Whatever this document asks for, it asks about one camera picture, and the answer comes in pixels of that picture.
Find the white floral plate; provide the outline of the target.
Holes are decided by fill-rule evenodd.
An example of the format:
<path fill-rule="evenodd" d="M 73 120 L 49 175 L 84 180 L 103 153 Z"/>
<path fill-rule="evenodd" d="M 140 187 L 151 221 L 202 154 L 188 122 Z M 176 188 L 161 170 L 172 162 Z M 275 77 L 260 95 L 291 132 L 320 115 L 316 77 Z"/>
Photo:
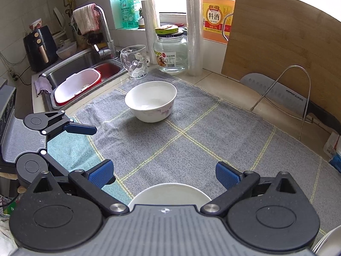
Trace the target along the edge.
<path fill-rule="evenodd" d="M 341 225 L 329 231 L 313 248 L 315 255 L 341 256 Z"/>
<path fill-rule="evenodd" d="M 162 183 L 151 186 L 130 201 L 130 210 L 135 205 L 196 205 L 200 209 L 211 201 L 201 190 L 182 183 Z"/>

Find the white floral bowl large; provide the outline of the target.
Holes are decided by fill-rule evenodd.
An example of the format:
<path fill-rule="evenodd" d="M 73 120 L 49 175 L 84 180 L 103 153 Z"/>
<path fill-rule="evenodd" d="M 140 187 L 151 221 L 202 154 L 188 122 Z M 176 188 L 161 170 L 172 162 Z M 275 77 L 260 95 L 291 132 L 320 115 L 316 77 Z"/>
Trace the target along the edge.
<path fill-rule="evenodd" d="M 142 122 L 155 123 L 166 119 L 173 110 L 177 88 L 166 81 L 148 81 L 129 90 L 125 104 Z"/>

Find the steel kitchen sink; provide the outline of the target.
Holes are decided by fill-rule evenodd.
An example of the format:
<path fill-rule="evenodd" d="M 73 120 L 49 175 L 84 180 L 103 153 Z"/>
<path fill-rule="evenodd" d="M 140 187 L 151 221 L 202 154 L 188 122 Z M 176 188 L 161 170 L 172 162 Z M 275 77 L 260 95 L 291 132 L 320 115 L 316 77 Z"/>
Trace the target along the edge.
<path fill-rule="evenodd" d="M 32 87 L 33 111 L 65 110 L 109 82 L 125 76 L 127 71 L 119 58 L 100 60 L 98 53 L 86 49 L 32 77 L 35 83 L 45 79 L 50 91 L 37 93 Z"/>

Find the steel kitchen knife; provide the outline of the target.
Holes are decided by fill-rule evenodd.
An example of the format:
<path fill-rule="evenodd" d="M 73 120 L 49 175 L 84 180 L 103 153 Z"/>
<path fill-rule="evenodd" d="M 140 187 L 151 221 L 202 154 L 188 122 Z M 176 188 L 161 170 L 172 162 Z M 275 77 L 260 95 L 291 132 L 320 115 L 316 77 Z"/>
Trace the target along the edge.
<path fill-rule="evenodd" d="M 249 73 L 240 79 L 240 83 L 253 89 L 259 94 L 264 94 L 266 90 L 273 84 L 274 80 L 260 73 Z M 328 113 L 326 110 L 289 89 L 285 85 L 277 82 L 267 93 L 267 98 L 284 106 L 286 109 L 303 117 L 305 106 L 308 105 L 306 114 L 314 115 L 324 125 L 330 127 L 340 135 L 340 121 Z"/>

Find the red white sink basin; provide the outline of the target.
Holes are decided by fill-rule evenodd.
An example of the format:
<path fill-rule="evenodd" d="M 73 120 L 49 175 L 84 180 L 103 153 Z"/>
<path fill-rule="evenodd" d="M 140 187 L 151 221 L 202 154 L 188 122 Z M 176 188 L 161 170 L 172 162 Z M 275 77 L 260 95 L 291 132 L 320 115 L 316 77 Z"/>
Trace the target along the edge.
<path fill-rule="evenodd" d="M 57 106 L 65 106 L 125 73 L 121 63 L 114 60 L 106 60 L 74 73 L 53 90 L 54 103 Z"/>

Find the black air fryer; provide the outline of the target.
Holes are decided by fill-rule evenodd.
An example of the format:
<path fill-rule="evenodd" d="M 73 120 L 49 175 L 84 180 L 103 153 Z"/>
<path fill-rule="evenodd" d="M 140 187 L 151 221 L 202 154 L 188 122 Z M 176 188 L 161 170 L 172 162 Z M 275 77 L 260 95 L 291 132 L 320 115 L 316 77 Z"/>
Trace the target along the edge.
<path fill-rule="evenodd" d="M 34 72 L 41 72 L 58 59 L 57 46 L 47 25 L 34 29 L 23 39 L 28 62 Z"/>

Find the blue white salt bag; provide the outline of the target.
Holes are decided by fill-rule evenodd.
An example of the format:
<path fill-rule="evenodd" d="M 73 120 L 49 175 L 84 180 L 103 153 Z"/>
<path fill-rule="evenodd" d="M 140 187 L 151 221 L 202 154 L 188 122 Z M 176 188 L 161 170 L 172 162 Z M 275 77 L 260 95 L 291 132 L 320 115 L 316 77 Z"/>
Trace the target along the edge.
<path fill-rule="evenodd" d="M 329 157 L 329 164 L 341 173 L 341 138 L 337 133 L 332 132 L 324 144 L 324 153 Z"/>

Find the chrome sink faucet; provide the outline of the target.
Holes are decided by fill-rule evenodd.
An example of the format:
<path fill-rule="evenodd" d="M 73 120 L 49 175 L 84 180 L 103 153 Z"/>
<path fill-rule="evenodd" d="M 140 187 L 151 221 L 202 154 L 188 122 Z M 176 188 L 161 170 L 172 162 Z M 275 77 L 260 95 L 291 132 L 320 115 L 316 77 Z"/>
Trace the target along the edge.
<path fill-rule="evenodd" d="M 106 59 L 118 59 L 119 54 L 116 51 L 114 40 L 111 38 L 110 29 L 107 24 L 104 10 L 96 4 L 95 10 L 99 13 L 99 30 L 92 31 L 82 35 L 78 29 L 76 21 L 74 20 L 73 14 L 71 17 L 71 25 L 75 25 L 75 32 L 85 36 L 88 43 L 97 51 L 99 58 Z"/>

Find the clear drinking glass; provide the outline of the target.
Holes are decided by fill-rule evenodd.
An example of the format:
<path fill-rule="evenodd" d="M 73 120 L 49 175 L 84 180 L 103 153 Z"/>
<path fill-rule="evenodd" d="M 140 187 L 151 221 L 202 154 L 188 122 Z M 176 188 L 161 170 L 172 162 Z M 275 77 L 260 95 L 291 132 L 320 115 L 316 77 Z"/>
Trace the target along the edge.
<path fill-rule="evenodd" d="M 147 75 L 147 53 L 145 45 L 133 45 L 120 52 L 123 67 L 131 79 L 140 79 Z"/>

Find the grey checked table mat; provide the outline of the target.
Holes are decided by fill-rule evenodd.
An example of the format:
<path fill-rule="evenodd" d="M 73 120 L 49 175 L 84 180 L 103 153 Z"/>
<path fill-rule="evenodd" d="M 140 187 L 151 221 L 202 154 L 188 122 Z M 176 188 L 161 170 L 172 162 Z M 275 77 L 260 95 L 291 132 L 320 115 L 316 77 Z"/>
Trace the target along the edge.
<path fill-rule="evenodd" d="M 126 93 L 137 85 L 130 80 L 73 116 L 96 126 L 95 135 L 64 132 L 48 143 L 50 155 L 70 171 L 112 160 L 116 182 L 104 190 L 125 204 L 160 183 L 188 184 L 215 198 L 224 191 L 215 175 L 219 161 L 265 177 L 287 171 L 317 211 L 320 232 L 340 225 L 340 173 L 321 156 L 260 116 L 193 84 L 158 71 L 147 80 L 176 86 L 169 117 L 138 120 L 125 104 Z"/>

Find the pink dish cloth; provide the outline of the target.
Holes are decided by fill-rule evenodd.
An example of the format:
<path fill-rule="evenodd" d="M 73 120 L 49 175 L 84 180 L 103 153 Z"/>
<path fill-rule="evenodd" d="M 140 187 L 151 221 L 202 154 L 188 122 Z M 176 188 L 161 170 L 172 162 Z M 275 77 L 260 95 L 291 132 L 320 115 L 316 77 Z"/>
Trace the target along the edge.
<path fill-rule="evenodd" d="M 99 30 L 99 13 L 95 3 L 79 7 L 73 11 L 73 17 L 82 35 Z"/>

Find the green soap dispenser bottle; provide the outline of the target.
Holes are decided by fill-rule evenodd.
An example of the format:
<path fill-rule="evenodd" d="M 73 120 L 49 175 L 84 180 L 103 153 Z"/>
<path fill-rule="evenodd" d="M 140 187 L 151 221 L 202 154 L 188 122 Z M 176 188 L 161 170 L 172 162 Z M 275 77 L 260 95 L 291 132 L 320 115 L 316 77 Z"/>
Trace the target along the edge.
<path fill-rule="evenodd" d="M 119 0 L 122 16 L 122 24 L 124 29 L 139 28 L 139 9 L 141 8 L 140 0 Z"/>

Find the glass jar yellow lid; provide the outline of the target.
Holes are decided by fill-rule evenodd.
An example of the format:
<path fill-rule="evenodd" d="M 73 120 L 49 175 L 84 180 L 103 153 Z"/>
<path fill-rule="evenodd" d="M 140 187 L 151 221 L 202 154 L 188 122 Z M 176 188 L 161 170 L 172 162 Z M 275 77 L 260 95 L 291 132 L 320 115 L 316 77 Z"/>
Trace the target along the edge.
<path fill-rule="evenodd" d="M 188 48 L 184 31 L 168 24 L 157 27 L 155 33 L 157 39 L 153 50 L 160 71 L 170 74 L 185 71 L 188 67 Z"/>

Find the bamboo cutting board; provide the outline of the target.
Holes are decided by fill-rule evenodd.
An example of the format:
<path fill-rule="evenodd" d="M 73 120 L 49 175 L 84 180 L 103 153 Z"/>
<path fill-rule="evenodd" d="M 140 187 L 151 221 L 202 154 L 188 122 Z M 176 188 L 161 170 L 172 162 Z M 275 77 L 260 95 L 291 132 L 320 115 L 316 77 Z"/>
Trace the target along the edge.
<path fill-rule="evenodd" d="M 281 83 L 340 118 L 340 21 L 300 0 L 235 0 L 222 74 L 252 72 Z"/>

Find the plastic wrap roll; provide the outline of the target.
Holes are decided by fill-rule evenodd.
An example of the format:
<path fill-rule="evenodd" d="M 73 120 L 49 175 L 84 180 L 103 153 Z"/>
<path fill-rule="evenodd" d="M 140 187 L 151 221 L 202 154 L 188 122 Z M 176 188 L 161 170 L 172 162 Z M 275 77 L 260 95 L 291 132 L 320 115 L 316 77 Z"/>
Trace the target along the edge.
<path fill-rule="evenodd" d="M 199 76 L 203 62 L 203 16 L 202 0 L 186 0 L 188 74 Z"/>

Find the orange cooking wine jug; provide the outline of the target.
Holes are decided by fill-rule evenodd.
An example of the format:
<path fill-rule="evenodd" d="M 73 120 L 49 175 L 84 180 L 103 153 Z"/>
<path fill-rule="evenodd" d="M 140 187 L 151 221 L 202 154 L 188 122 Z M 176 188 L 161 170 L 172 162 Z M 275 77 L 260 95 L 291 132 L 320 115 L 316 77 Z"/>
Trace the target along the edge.
<path fill-rule="evenodd" d="M 235 0 L 202 0 L 203 38 L 227 44 L 230 35 Z"/>

